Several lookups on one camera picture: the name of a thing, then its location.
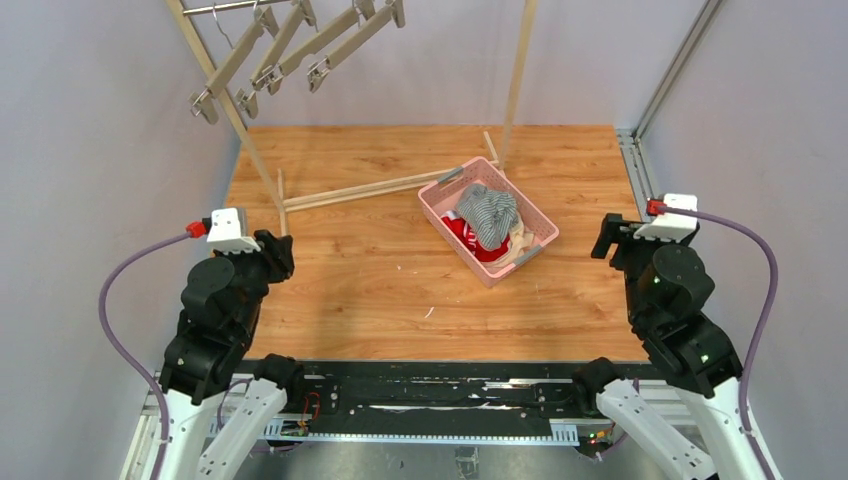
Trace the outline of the wooden clip hanger red underwear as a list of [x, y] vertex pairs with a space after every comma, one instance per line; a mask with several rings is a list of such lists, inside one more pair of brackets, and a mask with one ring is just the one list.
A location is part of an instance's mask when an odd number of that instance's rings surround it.
[[360, 18], [370, 19], [376, 13], [373, 1], [353, 1], [341, 14], [331, 19], [322, 28], [309, 37], [300, 46], [283, 53], [279, 64], [279, 72], [286, 76], [293, 73], [309, 55], [319, 53], [332, 41], [357, 24]]

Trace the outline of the grey striped underwear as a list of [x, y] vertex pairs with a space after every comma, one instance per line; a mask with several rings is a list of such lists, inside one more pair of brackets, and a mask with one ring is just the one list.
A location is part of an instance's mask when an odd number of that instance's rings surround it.
[[478, 244], [488, 251], [498, 248], [519, 222], [517, 202], [511, 193], [477, 183], [463, 190], [456, 211], [474, 231]]

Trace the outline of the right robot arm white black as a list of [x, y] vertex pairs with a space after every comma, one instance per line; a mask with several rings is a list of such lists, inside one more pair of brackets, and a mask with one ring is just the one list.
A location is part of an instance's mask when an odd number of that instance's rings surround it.
[[650, 222], [617, 213], [601, 221], [591, 255], [624, 275], [627, 318], [650, 364], [695, 421], [699, 448], [650, 406], [605, 357], [580, 367], [572, 379], [582, 410], [600, 414], [674, 479], [777, 479], [779, 469], [758, 437], [747, 399], [751, 363], [702, 311], [715, 289], [690, 243], [704, 215], [662, 206]]

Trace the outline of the wooden clip hanger cream underwear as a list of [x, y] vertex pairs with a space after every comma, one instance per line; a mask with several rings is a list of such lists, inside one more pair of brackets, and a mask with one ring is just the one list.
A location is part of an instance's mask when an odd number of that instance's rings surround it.
[[258, 95], [260, 91], [266, 90], [269, 95], [274, 95], [279, 91], [285, 77], [283, 73], [279, 72], [280, 60], [299, 27], [302, 24], [315, 27], [316, 22], [317, 19], [311, 2], [302, 0], [292, 2], [292, 10], [281, 24], [272, 23], [273, 40], [250, 77], [251, 88], [249, 91], [239, 90], [237, 93], [238, 107], [248, 118], [255, 119], [258, 116]]

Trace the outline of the wooden clip hanger striped underwear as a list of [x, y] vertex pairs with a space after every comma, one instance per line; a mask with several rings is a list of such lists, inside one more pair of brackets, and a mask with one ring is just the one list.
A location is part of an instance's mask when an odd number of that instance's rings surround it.
[[309, 91], [311, 93], [317, 92], [331, 70], [341, 65], [391, 21], [398, 28], [403, 28], [406, 24], [405, 10], [401, 0], [387, 1], [353, 35], [342, 41], [321, 60], [314, 63], [307, 72]]

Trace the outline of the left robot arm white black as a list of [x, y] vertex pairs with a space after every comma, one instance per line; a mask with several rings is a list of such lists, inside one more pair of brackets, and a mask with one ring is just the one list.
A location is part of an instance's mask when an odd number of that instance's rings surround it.
[[153, 479], [232, 479], [271, 419], [305, 392], [303, 364], [269, 354], [254, 370], [241, 404], [206, 440], [237, 368], [250, 349], [263, 300], [295, 270], [293, 239], [255, 231], [257, 248], [217, 249], [196, 264], [181, 294], [177, 333], [156, 381], [160, 434]]

